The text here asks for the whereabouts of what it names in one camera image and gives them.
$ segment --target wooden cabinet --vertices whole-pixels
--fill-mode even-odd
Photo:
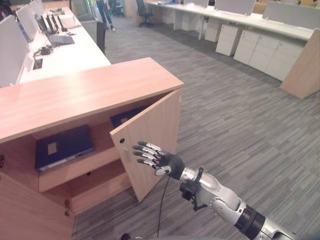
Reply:
[[[0,172],[0,229],[3,240],[69,240],[73,213]]]
[[[76,214],[130,187],[141,201],[160,178],[137,163],[132,147],[146,141],[175,153],[182,85],[143,58],[0,89],[0,200],[6,209],[0,223],[7,227],[6,239],[21,239],[14,231],[23,223],[24,239],[70,239]],[[114,127],[112,116],[140,107]],[[94,152],[38,174],[36,141],[81,125],[89,126]],[[66,200],[70,217],[64,215]],[[2,213],[11,213],[10,221]]]

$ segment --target white desk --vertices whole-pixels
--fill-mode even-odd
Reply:
[[[69,8],[64,8],[64,11],[68,15],[72,14]],[[57,46],[50,55],[37,56],[36,59],[43,59],[42,68],[29,71],[24,68],[19,84],[111,65],[78,19],[75,20],[77,27],[68,29],[68,32],[76,34],[72,36],[74,44]],[[49,44],[47,37],[37,32],[29,44],[29,57],[32,58],[34,52]]]
[[[262,18],[262,14],[252,13],[249,16],[242,14],[227,12],[227,11],[217,11],[213,6],[208,6],[203,8],[197,5],[188,6],[182,4],[161,4],[158,5],[156,2],[146,2],[151,7],[159,7],[166,9],[173,9],[176,11],[183,11],[185,13],[198,14],[200,16],[209,17],[217,20],[222,20],[226,22],[232,22],[236,24],[242,24],[245,26],[250,26],[253,28],[265,30],[268,32],[273,32],[281,35],[285,35],[291,38],[300,39],[308,41],[314,32],[313,29],[308,29],[299,26],[293,26],[285,24],[282,22],[276,22],[271,20],[266,20]]]

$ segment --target office chair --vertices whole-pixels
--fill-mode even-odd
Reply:
[[[139,28],[142,25],[146,25],[147,27],[153,26],[152,23],[148,22],[149,18],[153,16],[152,12],[147,12],[144,0],[136,0],[136,4],[138,6],[137,15],[144,18],[144,22],[140,23]]]
[[[96,22],[96,44],[105,55],[105,36],[107,25],[104,22]]]

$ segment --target cable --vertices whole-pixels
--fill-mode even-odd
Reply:
[[[169,183],[169,179],[170,177],[168,176],[168,180],[166,181],[164,190],[163,190],[163,194],[162,194],[162,198],[161,198],[161,203],[160,203],[160,209],[159,209],[159,219],[158,219],[158,230],[156,233],[156,238],[159,238],[159,230],[160,230],[160,217],[161,217],[161,209],[162,209],[162,203],[164,202],[164,197],[165,197],[165,193],[166,193],[166,189]]]

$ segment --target wooden countertop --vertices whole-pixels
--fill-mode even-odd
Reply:
[[[0,88],[0,143],[182,85],[148,57]]]

